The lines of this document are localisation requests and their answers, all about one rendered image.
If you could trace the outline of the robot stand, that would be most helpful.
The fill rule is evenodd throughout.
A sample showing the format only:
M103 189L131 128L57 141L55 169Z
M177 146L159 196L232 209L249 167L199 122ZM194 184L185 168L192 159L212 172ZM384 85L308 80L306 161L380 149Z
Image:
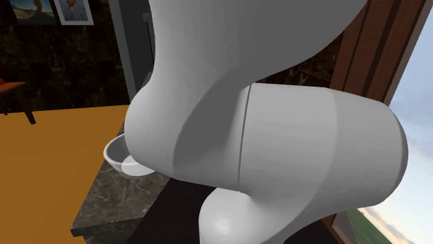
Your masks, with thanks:
M125 244L199 244L198 215L211 186L170 179ZM339 244L317 220L283 244Z

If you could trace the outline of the grey door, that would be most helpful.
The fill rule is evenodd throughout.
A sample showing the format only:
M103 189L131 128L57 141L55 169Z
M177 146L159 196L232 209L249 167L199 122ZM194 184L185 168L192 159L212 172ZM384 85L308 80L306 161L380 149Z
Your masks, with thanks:
M146 84L155 38L148 0L108 0L129 99Z

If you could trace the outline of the white framed portrait picture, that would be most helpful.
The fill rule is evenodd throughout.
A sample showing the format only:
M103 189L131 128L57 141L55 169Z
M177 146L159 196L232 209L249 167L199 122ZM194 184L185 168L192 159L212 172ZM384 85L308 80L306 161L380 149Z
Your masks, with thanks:
M94 24L88 0L53 0L63 26Z

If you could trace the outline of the dark framed landscape picture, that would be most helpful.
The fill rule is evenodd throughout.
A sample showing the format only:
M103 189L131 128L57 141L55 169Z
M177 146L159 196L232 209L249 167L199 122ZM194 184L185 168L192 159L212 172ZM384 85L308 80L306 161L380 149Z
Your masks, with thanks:
M57 25L52 0L8 0L18 24Z

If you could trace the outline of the wooden side table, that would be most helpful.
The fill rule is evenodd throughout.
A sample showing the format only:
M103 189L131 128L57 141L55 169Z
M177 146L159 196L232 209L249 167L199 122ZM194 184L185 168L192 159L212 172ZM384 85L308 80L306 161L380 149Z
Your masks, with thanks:
M5 82L0 85L0 98L2 96L6 96L8 94L14 94L17 102L20 104L23 109L28 121L31 125L36 124L35 117L33 116L33 112L31 106L24 94L24 85L26 82Z

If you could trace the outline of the window with brown frame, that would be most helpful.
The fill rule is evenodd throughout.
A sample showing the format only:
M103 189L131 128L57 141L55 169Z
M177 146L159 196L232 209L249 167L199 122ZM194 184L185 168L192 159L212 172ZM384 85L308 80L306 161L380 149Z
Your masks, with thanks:
M407 135L403 181L361 212L391 244L433 244L433 0L367 0L343 33L330 86L388 105Z

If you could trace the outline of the white bowl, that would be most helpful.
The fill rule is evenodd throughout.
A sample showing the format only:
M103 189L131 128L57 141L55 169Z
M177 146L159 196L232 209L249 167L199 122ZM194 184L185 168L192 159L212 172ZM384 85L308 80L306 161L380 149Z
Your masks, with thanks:
M105 146L103 156L113 169L125 178L132 180L143 179L147 175L154 173L154 170L134 160L126 145L125 134L111 140Z

